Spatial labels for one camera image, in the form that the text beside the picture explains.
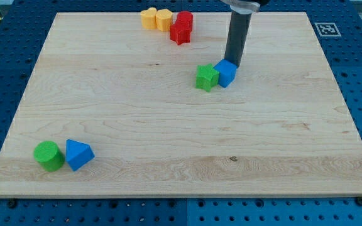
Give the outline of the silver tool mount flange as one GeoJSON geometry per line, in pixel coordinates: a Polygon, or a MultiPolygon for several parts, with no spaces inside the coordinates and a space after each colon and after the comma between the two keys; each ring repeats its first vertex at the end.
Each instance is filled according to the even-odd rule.
{"type": "Polygon", "coordinates": [[[232,11],[238,14],[252,14],[258,12],[261,4],[255,1],[243,0],[221,0],[224,4],[229,5],[232,11]]]}

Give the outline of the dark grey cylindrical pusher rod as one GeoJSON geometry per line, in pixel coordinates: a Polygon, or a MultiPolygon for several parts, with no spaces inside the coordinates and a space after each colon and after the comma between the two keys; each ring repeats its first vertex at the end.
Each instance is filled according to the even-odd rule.
{"type": "Polygon", "coordinates": [[[251,14],[231,13],[224,59],[237,67],[241,64],[243,50],[250,27],[251,14]]]}

